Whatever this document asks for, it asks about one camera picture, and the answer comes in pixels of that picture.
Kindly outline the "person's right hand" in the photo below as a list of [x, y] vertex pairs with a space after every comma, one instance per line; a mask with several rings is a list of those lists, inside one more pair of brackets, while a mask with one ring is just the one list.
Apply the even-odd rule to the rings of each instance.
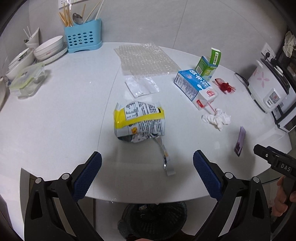
[[285, 176], [282, 176], [277, 182], [277, 193], [274, 199], [274, 205], [272, 207], [271, 214], [275, 217], [282, 216], [288, 209], [288, 206], [285, 204], [287, 200], [287, 195], [283, 189], [283, 182], [285, 180]]

